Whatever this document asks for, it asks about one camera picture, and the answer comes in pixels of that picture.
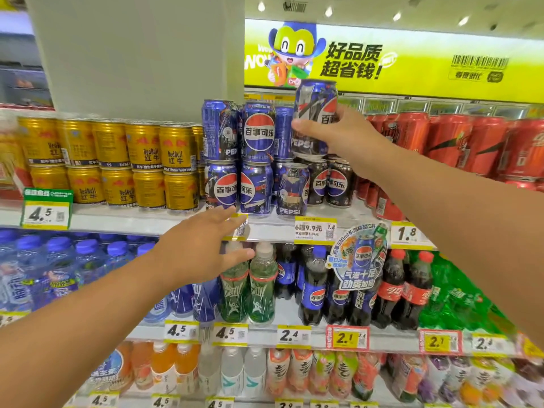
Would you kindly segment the row of colourful tea bottles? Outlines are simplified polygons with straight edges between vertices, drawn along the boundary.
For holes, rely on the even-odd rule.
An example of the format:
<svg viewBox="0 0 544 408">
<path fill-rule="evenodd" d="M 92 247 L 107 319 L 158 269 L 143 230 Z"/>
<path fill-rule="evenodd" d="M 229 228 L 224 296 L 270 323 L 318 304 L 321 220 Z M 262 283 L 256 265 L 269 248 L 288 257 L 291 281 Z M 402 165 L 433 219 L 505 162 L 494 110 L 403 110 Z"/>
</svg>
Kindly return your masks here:
<svg viewBox="0 0 544 408">
<path fill-rule="evenodd" d="M 270 349 L 266 387 L 337 408 L 544 408 L 544 360 Z"/>
</svg>

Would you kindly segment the stack of red soda cans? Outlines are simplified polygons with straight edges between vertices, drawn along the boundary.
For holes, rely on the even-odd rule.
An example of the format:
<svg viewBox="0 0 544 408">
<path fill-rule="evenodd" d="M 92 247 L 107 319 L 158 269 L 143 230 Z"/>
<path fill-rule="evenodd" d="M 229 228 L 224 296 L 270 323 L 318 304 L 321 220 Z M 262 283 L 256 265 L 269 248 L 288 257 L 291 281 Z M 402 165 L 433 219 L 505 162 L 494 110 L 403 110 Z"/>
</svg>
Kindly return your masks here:
<svg viewBox="0 0 544 408">
<path fill-rule="evenodd" d="M 467 224 L 544 223 L 544 194 L 478 177 L 421 155 L 429 121 L 401 117 L 398 137 L 375 151 L 376 183 L 421 230 Z"/>
</svg>

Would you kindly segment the green bottle with white cap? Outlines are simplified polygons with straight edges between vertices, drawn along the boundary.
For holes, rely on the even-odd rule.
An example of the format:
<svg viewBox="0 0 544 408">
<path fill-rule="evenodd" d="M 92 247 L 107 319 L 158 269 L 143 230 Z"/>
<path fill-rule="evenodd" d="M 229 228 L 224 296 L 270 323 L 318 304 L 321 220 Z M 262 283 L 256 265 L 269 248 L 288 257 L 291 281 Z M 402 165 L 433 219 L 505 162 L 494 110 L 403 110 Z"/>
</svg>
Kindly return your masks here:
<svg viewBox="0 0 544 408">
<path fill-rule="evenodd" d="M 220 316 L 227 323 L 243 323 L 247 321 L 248 303 L 248 260 L 224 271 L 220 275 L 222 299 Z"/>
<path fill-rule="evenodd" d="M 274 285 L 278 273 L 274 245 L 260 241 L 255 247 L 255 256 L 249 264 L 250 307 L 248 318 L 251 323 L 267 325 L 275 317 Z"/>
</svg>

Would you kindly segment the black cola can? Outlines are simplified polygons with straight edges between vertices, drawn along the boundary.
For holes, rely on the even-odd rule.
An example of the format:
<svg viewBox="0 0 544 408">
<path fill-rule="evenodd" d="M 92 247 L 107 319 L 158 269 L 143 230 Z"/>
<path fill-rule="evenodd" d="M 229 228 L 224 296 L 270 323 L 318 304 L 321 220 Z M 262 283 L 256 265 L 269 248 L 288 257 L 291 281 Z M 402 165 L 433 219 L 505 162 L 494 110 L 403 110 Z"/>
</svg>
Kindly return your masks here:
<svg viewBox="0 0 544 408">
<path fill-rule="evenodd" d="M 309 197 L 308 206 L 322 205 L 328 184 L 329 167 L 325 159 L 308 161 L 309 167 Z"/>
<path fill-rule="evenodd" d="M 345 159 L 336 159 L 330 169 L 325 201 L 337 208 L 349 208 L 355 191 L 356 173 Z"/>
</svg>

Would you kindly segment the blue sports drink bottle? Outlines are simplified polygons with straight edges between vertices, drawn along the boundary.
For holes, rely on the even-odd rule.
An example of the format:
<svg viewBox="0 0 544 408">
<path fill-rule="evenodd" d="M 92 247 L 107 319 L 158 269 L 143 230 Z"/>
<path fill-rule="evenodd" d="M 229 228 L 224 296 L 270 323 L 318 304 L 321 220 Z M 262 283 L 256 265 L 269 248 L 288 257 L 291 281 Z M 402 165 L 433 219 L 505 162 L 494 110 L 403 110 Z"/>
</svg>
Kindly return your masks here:
<svg viewBox="0 0 544 408">
<path fill-rule="evenodd" d="M 173 316 L 184 318 L 193 315 L 194 311 L 194 288 L 187 284 L 170 292 L 169 306 Z"/>
<path fill-rule="evenodd" d="M 193 284 L 193 317 L 201 326 L 214 323 L 219 315 L 221 296 L 220 278 Z"/>
<path fill-rule="evenodd" d="M 153 308 L 144 316 L 143 323 L 147 325 L 157 325 L 166 320 L 171 314 L 171 307 L 169 303 L 169 296 L 166 295 L 159 302 L 157 302 Z"/>
</svg>

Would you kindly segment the red label cola bottle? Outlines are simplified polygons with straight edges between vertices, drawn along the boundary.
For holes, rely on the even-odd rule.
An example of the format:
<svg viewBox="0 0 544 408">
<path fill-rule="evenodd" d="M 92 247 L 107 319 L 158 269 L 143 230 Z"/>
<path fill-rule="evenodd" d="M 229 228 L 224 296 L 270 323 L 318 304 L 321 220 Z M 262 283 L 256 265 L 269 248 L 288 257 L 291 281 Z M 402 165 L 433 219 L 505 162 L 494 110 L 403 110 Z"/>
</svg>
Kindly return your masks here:
<svg viewBox="0 0 544 408">
<path fill-rule="evenodd" d="M 417 260 L 409 267 L 396 313 L 395 323 L 399 330 L 416 330 L 419 326 L 419 315 L 432 293 L 433 259 L 431 251 L 420 251 Z"/>
<path fill-rule="evenodd" d="M 377 298 L 371 322 L 379 329 L 392 323 L 392 312 L 400 300 L 405 283 L 404 259 L 406 251 L 392 249 L 382 269 L 382 280 L 377 289 Z"/>
</svg>

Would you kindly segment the person's left hand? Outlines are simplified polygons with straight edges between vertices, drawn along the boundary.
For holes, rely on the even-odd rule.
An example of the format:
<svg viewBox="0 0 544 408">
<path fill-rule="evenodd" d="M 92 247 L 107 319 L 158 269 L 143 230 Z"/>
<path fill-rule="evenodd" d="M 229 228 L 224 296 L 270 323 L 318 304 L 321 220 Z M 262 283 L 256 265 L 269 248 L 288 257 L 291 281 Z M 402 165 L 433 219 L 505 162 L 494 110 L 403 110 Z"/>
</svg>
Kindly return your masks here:
<svg viewBox="0 0 544 408">
<path fill-rule="evenodd" d="M 244 222 L 243 218 L 232 218 L 234 213 L 234 207 L 200 212 L 160 237 L 150 256 L 166 289 L 202 283 L 220 275 L 222 239 Z"/>
</svg>

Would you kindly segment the stack of gold energy cans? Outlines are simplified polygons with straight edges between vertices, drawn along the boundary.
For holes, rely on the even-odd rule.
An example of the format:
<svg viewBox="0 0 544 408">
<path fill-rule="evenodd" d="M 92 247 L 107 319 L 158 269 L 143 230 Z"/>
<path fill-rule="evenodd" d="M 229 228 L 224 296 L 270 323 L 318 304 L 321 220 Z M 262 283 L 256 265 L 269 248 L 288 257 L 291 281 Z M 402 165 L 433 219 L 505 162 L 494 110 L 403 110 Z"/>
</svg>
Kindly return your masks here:
<svg viewBox="0 0 544 408">
<path fill-rule="evenodd" d="M 17 116 L 31 185 L 73 203 L 195 211 L 205 197 L 202 126 L 77 115 Z"/>
</svg>

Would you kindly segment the background store shelf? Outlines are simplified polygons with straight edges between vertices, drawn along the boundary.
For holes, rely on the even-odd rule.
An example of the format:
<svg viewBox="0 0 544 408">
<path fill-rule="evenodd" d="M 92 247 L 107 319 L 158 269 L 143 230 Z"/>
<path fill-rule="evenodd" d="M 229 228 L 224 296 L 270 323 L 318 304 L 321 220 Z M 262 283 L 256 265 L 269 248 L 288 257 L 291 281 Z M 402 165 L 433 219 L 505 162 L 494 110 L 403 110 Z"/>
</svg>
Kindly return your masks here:
<svg viewBox="0 0 544 408">
<path fill-rule="evenodd" d="M 53 108 L 29 14 L 0 10 L 0 103 Z"/>
</svg>

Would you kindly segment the tall blue cola can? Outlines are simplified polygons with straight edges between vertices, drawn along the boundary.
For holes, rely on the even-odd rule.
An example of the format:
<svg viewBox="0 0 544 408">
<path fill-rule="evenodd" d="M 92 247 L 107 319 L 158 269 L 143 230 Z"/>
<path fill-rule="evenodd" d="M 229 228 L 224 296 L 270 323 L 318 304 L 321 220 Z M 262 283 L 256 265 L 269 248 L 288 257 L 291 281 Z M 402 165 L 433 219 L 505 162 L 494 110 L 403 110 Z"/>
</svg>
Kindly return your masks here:
<svg viewBox="0 0 544 408">
<path fill-rule="evenodd" d="M 304 79 L 296 90 L 293 119 L 336 123 L 337 99 L 336 81 Z M 294 156 L 314 162 L 329 153 L 326 142 L 304 135 L 298 129 L 293 130 L 291 150 Z"/>
</svg>

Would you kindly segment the stack of blue soda cans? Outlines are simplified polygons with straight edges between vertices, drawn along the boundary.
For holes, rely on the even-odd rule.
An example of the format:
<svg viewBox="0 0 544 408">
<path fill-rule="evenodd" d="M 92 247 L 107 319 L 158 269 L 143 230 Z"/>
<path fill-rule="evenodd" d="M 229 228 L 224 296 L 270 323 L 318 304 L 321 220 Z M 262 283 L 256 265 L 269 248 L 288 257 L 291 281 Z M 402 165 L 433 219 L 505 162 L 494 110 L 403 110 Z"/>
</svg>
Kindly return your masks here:
<svg viewBox="0 0 544 408">
<path fill-rule="evenodd" d="M 276 109 L 268 103 L 207 99 L 201 108 L 205 207 L 228 208 L 240 203 L 241 213 L 266 216 L 278 198 L 277 213 L 300 216 L 307 211 L 309 170 L 290 163 L 274 174 Z"/>
</svg>

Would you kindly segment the round promotional shelf sign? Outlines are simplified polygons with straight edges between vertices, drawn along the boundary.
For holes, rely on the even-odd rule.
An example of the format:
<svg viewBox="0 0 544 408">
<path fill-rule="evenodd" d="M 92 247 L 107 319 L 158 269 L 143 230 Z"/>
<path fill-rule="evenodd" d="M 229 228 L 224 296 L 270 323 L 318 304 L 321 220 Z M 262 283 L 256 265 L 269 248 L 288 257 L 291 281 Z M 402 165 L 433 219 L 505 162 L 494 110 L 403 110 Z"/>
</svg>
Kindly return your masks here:
<svg viewBox="0 0 544 408">
<path fill-rule="evenodd" d="M 326 267 L 337 289 L 368 290 L 383 273 L 389 249 L 389 227 L 383 221 L 366 222 L 346 230 L 334 243 Z"/>
</svg>

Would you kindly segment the row of green soda bottles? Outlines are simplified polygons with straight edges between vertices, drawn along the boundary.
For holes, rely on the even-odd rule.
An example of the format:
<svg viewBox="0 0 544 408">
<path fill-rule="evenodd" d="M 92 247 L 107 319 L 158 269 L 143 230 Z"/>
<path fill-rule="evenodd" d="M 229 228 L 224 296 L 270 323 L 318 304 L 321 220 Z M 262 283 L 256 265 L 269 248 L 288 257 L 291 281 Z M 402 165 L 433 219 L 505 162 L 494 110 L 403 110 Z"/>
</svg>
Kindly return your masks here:
<svg viewBox="0 0 544 408">
<path fill-rule="evenodd" d="M 514 336 L 517 329 L 456 265 L 434 252 L 432 291 L 419 327 Z"/>
</svg>

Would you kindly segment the clear water bottle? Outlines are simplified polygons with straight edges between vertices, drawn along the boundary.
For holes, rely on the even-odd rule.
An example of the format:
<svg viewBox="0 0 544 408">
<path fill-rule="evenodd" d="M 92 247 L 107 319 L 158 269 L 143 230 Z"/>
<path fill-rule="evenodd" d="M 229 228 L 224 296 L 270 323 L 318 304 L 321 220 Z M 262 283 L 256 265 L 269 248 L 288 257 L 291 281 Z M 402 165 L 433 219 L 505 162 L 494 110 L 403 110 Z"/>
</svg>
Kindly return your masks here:
<svg viewBox="0 0 544 408">
<path fill-rule="evenodd" d="M 227 397 L 239 396 L 244 386 L 244 359 L 241 348 L 223 348 L 220 372 L 223 394 Z"/>
<path fill-rule="evenodd" d="M 203 395 L 213 396 L 220 388 L 221 350 L 209 344 L 201 346 L 198 371 L 200 390 Z"/>
<path fill-rule="evenodd" d="M 262 396 L 265 388 L 267 356 L 263 347 L 248 347 L 244 355 L 244 394 L 248 398 Z"/>
</svg>

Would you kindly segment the orange packaged goods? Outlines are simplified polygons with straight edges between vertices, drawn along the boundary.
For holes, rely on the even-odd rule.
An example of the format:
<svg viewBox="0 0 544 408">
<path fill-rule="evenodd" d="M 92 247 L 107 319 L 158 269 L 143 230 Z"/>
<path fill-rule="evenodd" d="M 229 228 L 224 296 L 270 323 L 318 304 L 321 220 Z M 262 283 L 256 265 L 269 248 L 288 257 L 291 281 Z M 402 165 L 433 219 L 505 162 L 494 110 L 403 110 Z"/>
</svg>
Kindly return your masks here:
<svg viewBox="0 0 544 408">
<path fill-rule="evenodd" d="M 0 114 L 0 199 L 21 201 L 32 184 L 17 122 Z"/>
</svg>

